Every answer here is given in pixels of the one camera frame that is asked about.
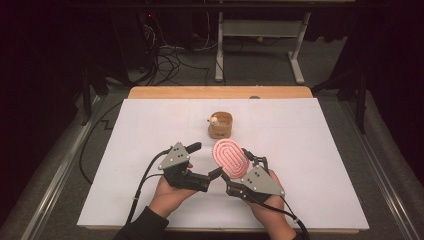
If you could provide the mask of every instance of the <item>black sleeve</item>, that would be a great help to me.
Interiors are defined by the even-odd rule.
[[[140,216],[127,223],[113,238],[114,240],[157,240],[161,239],[169,221],[145,207]]]
[[[293,238],[293,240],[304,240],[304,239],[303,239],[303,237],[302,237],[302,235],[300,233],[297,233],[296,234],[296,237]]]

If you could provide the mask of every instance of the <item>white table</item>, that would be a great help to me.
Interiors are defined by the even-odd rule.
[[[297,98],[264,99],[267,92],[269,96],[280,94],[284,97],[281,94],[284,89],[292,89]],[[368,229],[321,108],[306,89],[137,88],[130,97],[144,99],[124,102],[78,225],[95,229],[123,226],[132,197],[150,160],[177,141],[186,146],[202,142],[202,149],[191,154],[193,172],[207,174],[215,169],[217,165],[211,149],[216,140],[207,134],[207,119],[213,112],[228,111],[234,118],[231,138],[253,154],[268,158],[269,167],[284,185],[286,200],[310,231],[357,232]],[[155,93],[156,99],[148,98],[152,96],[149,90]],[[165,98],[166,92],[171,99]],[[233,99],[224,99],[231,92],[230,98]],[[237,98],[252,95],[261,99]],[[161,159],[153,166],[151,174],[161,172],[157,168],[160,162]],[[156,183],[154,179],[146,182],[134,218],[150,202]],[[249,207],[240,199],[228,196],[225,187],[222,179],[216,179],[207,193],[198,193],[184,202],[169,217],[169,229],[263,231]]]

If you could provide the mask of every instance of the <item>black cable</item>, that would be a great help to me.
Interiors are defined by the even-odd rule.
[[[86,138],[86,140],[85,140],[85,142],[84,142],[84,145],[82,146],[82,149],[81,149],[81,153],[80,153],[80,156],[79,156],[79,161],[78,161],[78,164],[79,164],[79,169],[80,169],[80,171],[81,171],[81,174],[82,174],[82,176],[85,178],[85,180],[90,184],[90,185],[92,185],[93,184],[93,181],[91,181],[89,178],[88,178],[88,176],[85,174],[85,172],[84,172],[84,169],[82,168],[82,157],[83,157],[83,155],[84,155],[84,151],[85,151],[85,148],[86,148],[86,146],[87,146],[87,143],[88,143],[88,140],[90,139],[90,137],[91,137],[91,134],[93,133],[93,131],[94,131],[94,129],[97,127],[97,125],[103,120],[103,118],[108,114],[108,113],[110,113],[113,109],[115,109],[117,106],[119,106],[119,105],[121,105],[122,104],[122,101],[121,102],[119,102],[119,103],[117,103],[117,104],[115,104],[115,105],[113,105],[109,110],[107,110],[100,118],[99,118],[99,120],[97,120],[97,122],[94,124],[94,126],[91,128],[91,130],[90,130],[90,133],[88,134],[88,136],[87,136],[87,138]]]
[[[181,61],[181,59],[178,57],[178,54],[177,54],[177,51],[175,51],[175,58],[178,60],[178,62],[181,64],[181,65],[183,65],[183,66],[186,66],[186,67],[189,67],[189,68],[193,68],[193,69],[199,69],[199,70],[206,70],[206,74],[205,74],[205,86],[207,85],[207,80],[208,80],[208,75],[209,75],[209,68],[207,68],[207,67],[194,67],[194,66],[191,66],[191,65],[188,65],[188,64],[186,64],[186,63],[184,63],[183,61]]]
[[[289,213],[287,211],[284,211],[282,209],[279,209],[279,208],[272,207],[272,206],[267,205],[265,203],[262,203],[262,202],[258,201],[256,198],[254,198],[253,196],[251,196],[249,194],[247,194],[247,196],[249,197],[249,199],[252,199],[256,204],[258,204],[258,205],[260,205],[260,206],[262,206],[264,208],[267,208],[269,210],[272,210],[272,211],[275,211],[275,212],[279,212],[279,213],[282,213],[282,214],[285,214],[285,215],[291,217],[294,220],[294,222],[297,225],[299,225],[300,229],[302,230],[303,239],[310,240],[308,229],[306,229],[306,227],[302,223],[302,221],[300,221],[300,219],[296,215],[293,214],[293,211],[291,210],[290,206],[287,204],[286,200],[284,200],[283,197],[280,196],[283,199],[284,203],[286,203],[286,205],[289,208],[289,210],[290,210],[291,213]]]
[[[133,216],[134,216],[134,212],[135,209],[137,208],[137,203],[138,203],[138,199],[140,197],[140,193],[141,193],[141,188],[143,187],[144,182],[150,178],[151,176],[147,177],[147,174],[149,174],[150,169],[152,168],[153,164],[156,162],[156,160],[161,157],[162,155],[168,154],[169,151],[172,149],[172,147],[170,147],[167,150],[163,150],[162,152],[158,153],[150,162],[149,166],[147,167],[146,171],[144,172],[143,177],[141,178],[140,184],[138,185],[137,191],[135,192],[134,195],[134,200],[133,200],[133,204],[131,206],[131,210],[130,213],[128,214],[128,219],[127,219],[127,223],[130,223]]]

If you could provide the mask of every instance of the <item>wooden table edge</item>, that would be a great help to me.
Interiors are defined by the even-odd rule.
[[[129,99],[313,98],[305,86],[140,86]]]

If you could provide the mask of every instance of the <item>table leg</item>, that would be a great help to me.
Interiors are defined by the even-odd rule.
[[[310,12],[305,13],[303,17],[302,25],[300,26],[300,29],[299,29],[299,34],[297,35],[295,50],[293,52],[292,51],[288,52],[288,56],[289,56],[290,64],[293,69],[294,77],[296,78],[296,83],[299,85],[305,84],[305,79],[303,79],[302,72],[300,71],[299,63],[297,61],[297,56],[299,54],[300,47],[303,42],[303,38],[305,37],[305,32],[306,32],[306,28],[308,27],[310,16],[311,16]]]
[[[219,13],[218,22],[218,52],[216,54],[215,64],[215,81],[222,82],[224,80],[224,52],[222,51],[222,40],[223,40],[223,13]]]

